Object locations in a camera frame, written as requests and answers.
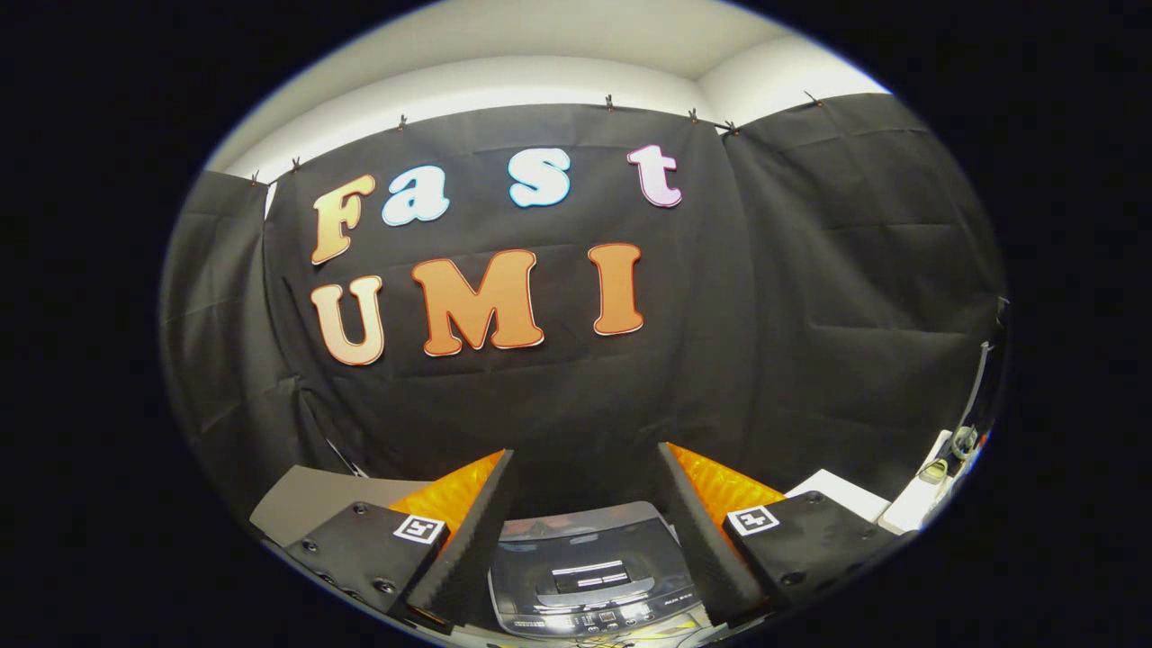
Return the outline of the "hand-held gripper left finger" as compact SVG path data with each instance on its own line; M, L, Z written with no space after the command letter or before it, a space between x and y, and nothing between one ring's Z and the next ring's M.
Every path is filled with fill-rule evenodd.
M351 500L288 543L283 560L366 615L450 635L485 598L515 491L515 453L501 450L407 504Z

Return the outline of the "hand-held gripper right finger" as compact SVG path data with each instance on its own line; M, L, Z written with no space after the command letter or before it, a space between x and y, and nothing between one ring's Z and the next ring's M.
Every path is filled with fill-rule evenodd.
M715 625L798 615L911 541L823 490L785 496L670 443L657 444L655 455L668 518Z

